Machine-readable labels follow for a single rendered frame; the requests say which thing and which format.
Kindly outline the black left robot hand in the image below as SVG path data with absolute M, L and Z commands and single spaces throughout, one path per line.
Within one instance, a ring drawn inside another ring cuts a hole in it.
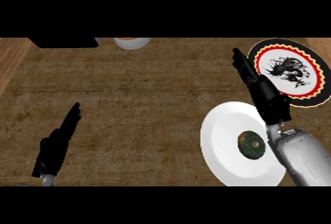
M 39 178 L 44 175 L 57 175 L 79 119 L 79 103 L 76 102 L 66 113 L 60 127 L 39 140 L 39 152 L 35 158 L 32 177 Z

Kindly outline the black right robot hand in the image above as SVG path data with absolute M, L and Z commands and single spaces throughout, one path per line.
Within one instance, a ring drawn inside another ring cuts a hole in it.
M 267 77 L 255 72 L 254 65 L 237 48 L 232 49 L 232 65 L 248 88 L 252 104 L 264 123 L 276 125 L 288 122 L 291 99 L 279 92 Z

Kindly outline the black-rimmed dragon print plate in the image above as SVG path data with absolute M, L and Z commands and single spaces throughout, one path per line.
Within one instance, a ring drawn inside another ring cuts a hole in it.
M 316 52 L 285 38 L 268 38 L 246 53 L 258 74 L 291 98 L 291 106 L 313 108 L 331 100 L 331 66 Z

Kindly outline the dark green squash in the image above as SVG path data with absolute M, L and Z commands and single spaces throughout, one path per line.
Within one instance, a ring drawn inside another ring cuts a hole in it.
M 237 136 L 237 149 L 251 160 L 257 160 L 264 155 L 264 140 L 255 132 L 246 130 L 240 133 Z

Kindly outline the plain white plate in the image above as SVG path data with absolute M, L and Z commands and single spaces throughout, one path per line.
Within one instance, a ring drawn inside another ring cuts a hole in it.
M 239 152 L 239 135 L 251 131 L 261 138 L 264 153 L 249 159 Z M 285 168 L 267 144 L 264 120 L 255 107 L 239 101 L 217 105 L 200 123 L 200 154 L 215 178 L 227 186 L 276 186 Z

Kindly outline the white cup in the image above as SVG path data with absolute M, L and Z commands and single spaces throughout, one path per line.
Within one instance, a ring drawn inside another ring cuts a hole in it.
M 150 38 L 113 38 L 113 40 L 124 50 L 137 50 L 150 42 Z

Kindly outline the black appliance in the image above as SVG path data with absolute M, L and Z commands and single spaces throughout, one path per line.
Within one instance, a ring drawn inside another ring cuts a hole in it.
M 39 48 L 93 48 L 99 46 L 94 38 L 31 38 Z

